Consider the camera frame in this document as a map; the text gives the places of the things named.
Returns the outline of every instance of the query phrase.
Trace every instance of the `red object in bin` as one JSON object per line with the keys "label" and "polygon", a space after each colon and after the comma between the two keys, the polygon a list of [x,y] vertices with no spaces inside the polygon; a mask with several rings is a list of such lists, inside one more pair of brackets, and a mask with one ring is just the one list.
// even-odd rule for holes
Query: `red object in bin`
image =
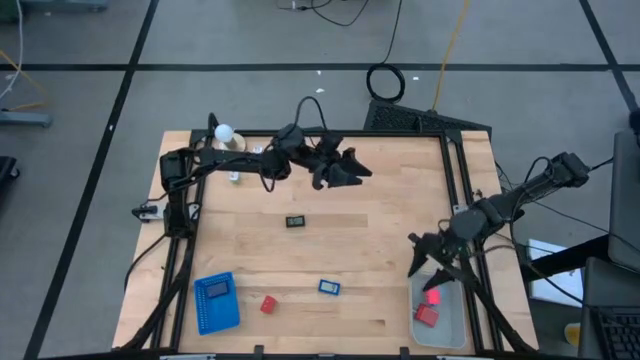
{"label": "red object in bin", "polygon": [[262,301],[262,306],[260,306],[260,311],[262,311],[265,314],[271,314],[273,312],[273,308],[276,307],[277,303],[278,302],[276,301],[276,299],[267,295],[264,297],[264,301]]}
{"label": "red object in bin", "polygon": [[440,290],[437,287],[425,291],[424,297],[427,300],[427,304],[440,305]]}
{"label": "red object in bin", "polygon": [[415,314],[415,319],[427,324],[430,327],[435,327],[438,322],[438,312],[428,307],[425,304],[420,304]]}

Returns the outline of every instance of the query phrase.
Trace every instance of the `small blue box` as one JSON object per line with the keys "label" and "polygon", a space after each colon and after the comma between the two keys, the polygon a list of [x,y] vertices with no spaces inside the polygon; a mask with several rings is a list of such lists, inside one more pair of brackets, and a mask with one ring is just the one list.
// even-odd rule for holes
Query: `small blue box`
{"label": "small blue box", "polygon": [[340,294],[340,284],[321,279],[320,284],[318,284],[318,291],[338,296]]}
{"label": "small blue box", "polygon": [[211,334],[240,325],[240,311],[233,274],[220,273],[193,283],[198,333]]}

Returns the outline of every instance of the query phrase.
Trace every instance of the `white paper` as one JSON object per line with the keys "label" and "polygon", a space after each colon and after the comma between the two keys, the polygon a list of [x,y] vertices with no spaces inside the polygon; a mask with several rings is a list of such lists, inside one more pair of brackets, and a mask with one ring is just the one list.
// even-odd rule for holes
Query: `white paper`
{"label": "white paper", "polygon": [[[545,249],[554,253],[566,249],[563,246],[553,245],[553,244],[549,244],[549,243],[534,240],[534,239],[529,239],[529,245],[540,248],[540,249]],[[532,249],[532,248],[528,248],[528,250],[529,250],[529,256],[531,257],[532,260],[535,260],[550,254],[549,252]],[[582,273],[580,272],[580,269],[553,275],[549,278],[549,280],[553,281],[556,285],[561,287],[563,290],[565,290],[569,294],[582,300],[583,288],[582,288]],[[582,305],[579,302],[561,293],[544,279],[536,280],[533,283],[531,283],[531,297],[533,299],[550,301],[557,304],[582,307]]]}

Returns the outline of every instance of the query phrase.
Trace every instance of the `clear plastic container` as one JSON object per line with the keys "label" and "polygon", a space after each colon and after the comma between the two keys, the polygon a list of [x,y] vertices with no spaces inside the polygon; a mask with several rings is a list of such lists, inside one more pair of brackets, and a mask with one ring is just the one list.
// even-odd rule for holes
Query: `clear plastic container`
{"label": "clear plastic container", "polygon": [[434,306],[438,312],[438,322],[431,328],[414,319],[418,305],[425,303],[422,291],[424,284],[433,276],[432,273],[417,272],[409,278],[409,327],[416,343],[424,346],[460,349],[467,342],[467,327],[462,297],[462,285],[459,281],[448,282],[438,286],[440,304]]}

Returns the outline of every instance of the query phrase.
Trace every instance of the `white cable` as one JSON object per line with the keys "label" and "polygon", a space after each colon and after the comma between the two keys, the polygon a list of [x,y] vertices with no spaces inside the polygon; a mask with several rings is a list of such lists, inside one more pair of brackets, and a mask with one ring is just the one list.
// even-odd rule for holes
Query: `white cable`
{"label": "white cable", "polygon": [[11,89],[13,88],[13,84],[15,84],[16,80],[18,79],[18,76],[20,76],[20,71],[22,70],[22,53],[24,51],[24,43],[23,43],[24,39],[22,37],[22,8],[20,7],[20,0],[16,0],[16,6],[18,7],[18,34],[20,37],[20,54],[18,55],[18,70],[16,70],[16,74],[13,76],[13,79],[11,79],[9,86],[7,86],[7,88],[4,89],[2,94],[0,94],[0,100],[2,100],[2,98],[5,95],[7,95],[9,91],[11,91]]}

